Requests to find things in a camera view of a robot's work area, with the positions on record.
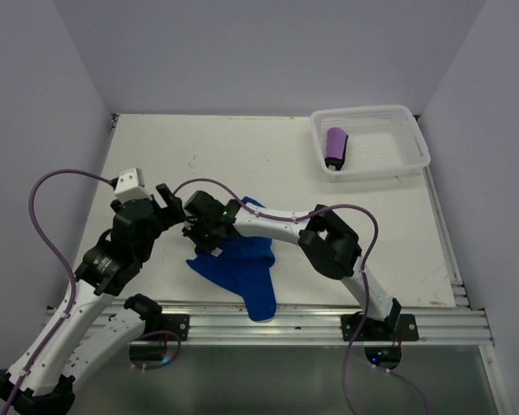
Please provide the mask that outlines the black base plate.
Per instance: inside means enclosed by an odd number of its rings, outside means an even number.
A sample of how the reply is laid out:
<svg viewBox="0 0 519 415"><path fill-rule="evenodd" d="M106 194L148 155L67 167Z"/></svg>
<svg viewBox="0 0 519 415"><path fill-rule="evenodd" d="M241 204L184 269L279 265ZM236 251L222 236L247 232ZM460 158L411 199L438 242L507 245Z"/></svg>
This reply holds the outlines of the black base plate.
<svg viewBox="0 0 519 415"><path fill-rule="evenodd" d="M188 339L190 317L187 314L161 314L146 321L144 333L138 340L168 341L178 338L181 342Z"/></svg>
<svg viewBox="0 0 519 415"><path fill-rule="evenodd" d="M417 322L412 314L401 314L397 323L387 324L368 318L355 335L362 320L362 314L344 314L340 316L343 340L349 342L416 342L420 339Z"/></svg>

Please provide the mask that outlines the black purple microfiber towel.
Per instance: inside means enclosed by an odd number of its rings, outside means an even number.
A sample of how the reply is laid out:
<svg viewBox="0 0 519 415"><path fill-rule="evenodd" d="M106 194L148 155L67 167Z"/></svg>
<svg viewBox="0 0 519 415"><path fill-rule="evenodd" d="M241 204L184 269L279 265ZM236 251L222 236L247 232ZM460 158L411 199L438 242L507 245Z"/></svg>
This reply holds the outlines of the black purple microfiber towel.
<svg viewBox="0 0 519 415"><path fill-rule="evenodd" d="M329 171L339 171L345 164L349 135L341 128L332 127L327 130L325 166Z"/></svg>

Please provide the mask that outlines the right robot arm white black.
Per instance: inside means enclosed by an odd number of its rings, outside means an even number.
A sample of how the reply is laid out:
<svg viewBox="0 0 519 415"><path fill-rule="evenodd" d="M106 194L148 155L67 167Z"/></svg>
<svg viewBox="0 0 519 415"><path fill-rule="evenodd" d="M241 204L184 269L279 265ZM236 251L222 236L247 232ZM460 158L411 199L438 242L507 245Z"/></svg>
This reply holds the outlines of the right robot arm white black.
<svg viewBox="0 0 519 415"><path fill-rule="evenodd" d="M401 306L367 267L357 233L334 211L318 205L310 213L264 208L246 198L222 204L204 191L185 205L190 217L183 235L195 243L189 267L245 302L256 322L271 319L276 299L271 278L274 240L298 246L320 275L340 281L362 307L361 335L388 339L399 328Z"/></svg>

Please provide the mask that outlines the white plastic perforated basket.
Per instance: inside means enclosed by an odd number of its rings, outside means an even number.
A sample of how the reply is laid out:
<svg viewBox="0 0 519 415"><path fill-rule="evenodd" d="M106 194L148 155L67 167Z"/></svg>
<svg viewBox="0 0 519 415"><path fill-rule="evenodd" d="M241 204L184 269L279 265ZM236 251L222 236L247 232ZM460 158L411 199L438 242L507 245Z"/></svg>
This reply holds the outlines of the white plastic perforated basket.
<svg viewBox="0 0 519 415"><path fill-rule="evenodd" d="M311 137L321 170L331 182L407 176L432 161L412 112L403 105L372 105L316 111ZM326 134L332 127L348 135L345 164L339 171L325 166Z"/></svg>

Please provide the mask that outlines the aluminium mounting rail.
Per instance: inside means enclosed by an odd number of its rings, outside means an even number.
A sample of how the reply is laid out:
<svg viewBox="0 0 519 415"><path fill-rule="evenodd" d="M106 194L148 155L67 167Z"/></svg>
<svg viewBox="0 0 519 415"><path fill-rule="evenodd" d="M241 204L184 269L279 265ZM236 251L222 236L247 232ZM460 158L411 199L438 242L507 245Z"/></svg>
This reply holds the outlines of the aluminium mounting rail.
<svg viewBox="0 0 519 415"><path fill-rule="evenodd" d="M275 317L252 321L242 303L159 303L167 316L181 315L188 345L344 346L361 319L357 307L283 304ZM483 311L404 309L413 318L400 329L403 346L488 346L494 343Z"/></svg>

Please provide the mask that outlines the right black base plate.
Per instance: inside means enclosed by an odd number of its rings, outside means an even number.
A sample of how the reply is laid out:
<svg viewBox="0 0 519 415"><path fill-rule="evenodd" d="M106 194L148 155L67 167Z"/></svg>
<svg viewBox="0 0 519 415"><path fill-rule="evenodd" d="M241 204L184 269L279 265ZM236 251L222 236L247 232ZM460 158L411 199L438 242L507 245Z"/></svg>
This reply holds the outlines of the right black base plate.
<svg viewBox="0 0 519 415"><path fill-rule="evenodd" d="M340 316L343 340L349 342L416 342L420 339L417 322L412 314L401 314L397 323L387 324L368 318L355 335L362 320L362 314L344 314Z"/></svg>

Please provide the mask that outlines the blue towel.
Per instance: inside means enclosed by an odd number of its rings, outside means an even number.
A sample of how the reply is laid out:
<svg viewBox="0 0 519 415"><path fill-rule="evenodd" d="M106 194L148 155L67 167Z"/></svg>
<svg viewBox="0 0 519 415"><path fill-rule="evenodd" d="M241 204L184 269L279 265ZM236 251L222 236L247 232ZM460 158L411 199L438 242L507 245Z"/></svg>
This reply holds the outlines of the blue towel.
<svg viewBox="0 0 519 415"><path fill-rule="evenodd" d="M238 213L244 208L238 202ZM271 267L275 263L272 240L265 237L225 239L212 252L195 248L186 264L209 282L241 297L249 318L266 322L276 314L277 302Z"/></svg>

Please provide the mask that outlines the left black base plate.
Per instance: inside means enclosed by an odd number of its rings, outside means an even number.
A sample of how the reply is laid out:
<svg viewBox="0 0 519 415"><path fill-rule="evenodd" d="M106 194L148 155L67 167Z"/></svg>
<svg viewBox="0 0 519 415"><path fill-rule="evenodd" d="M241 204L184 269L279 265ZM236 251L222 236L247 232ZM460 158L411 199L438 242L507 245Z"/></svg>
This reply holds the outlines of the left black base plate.
<svg viewBox="0 0 519 415"><path fill-rule="evenodd" d="M168 341L178 338L181 342L188 339L190 317L187 314L161 314L146 321L144 333L138 340Z"/></svg>

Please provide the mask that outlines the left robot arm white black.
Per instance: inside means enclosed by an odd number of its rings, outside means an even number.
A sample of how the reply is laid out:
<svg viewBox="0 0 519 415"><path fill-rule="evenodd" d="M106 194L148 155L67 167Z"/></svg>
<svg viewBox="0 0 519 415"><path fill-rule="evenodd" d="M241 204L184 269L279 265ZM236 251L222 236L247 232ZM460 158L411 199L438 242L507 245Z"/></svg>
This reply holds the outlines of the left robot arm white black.
<svg viewBox="0 0 519 415"><path fill-rule="evenodd" d="M75 391L126 343L161 335L162 308L137 294L98 333L86 338L95 320L150 258L155 241L185 219L180 198L165 184L156 187L165 202L139 186L115 191L112 227L88 250L61 307L35 342L14 364L0 369L0 398L19 414L66 414Z"/></svg>

